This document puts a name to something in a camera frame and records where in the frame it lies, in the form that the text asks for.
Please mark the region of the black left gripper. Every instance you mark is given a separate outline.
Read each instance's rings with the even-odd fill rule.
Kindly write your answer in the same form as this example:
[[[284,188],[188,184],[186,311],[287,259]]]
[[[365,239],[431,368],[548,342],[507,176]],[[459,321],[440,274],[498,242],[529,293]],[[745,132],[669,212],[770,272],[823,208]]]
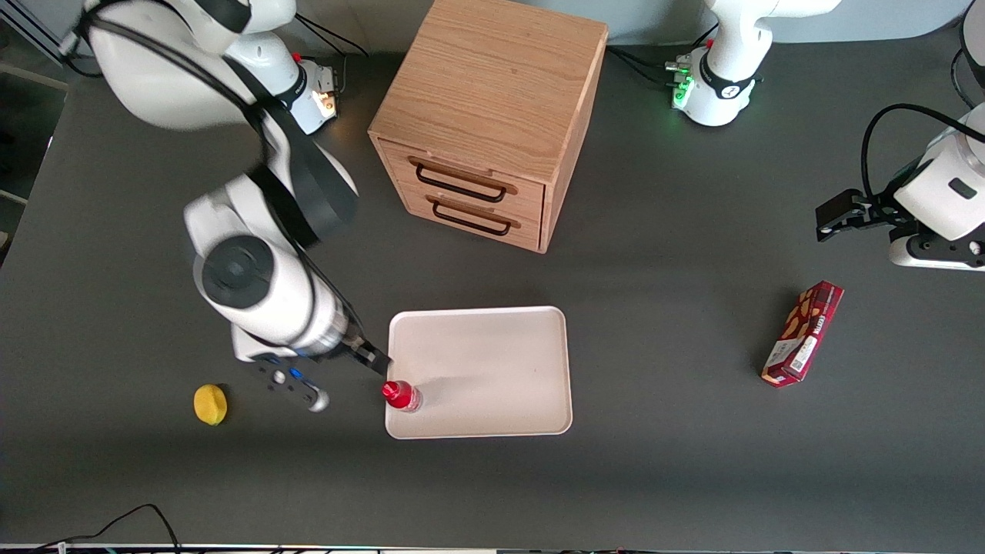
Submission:
[[[893,192],[864,193],[847,189],[816,208],[817,242],[849,230],[872,230],[888,225],[891,234],[918,234],[920,224],[894,198]]]

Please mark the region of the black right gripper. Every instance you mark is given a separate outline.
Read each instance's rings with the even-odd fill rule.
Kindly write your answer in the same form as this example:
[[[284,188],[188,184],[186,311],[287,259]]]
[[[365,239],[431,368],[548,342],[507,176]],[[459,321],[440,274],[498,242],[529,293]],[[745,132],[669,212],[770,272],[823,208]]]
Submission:
[[[366,339],[359,324],[350,322],[336,347],[336,355],[348,357],[386,379],[392,359]]]

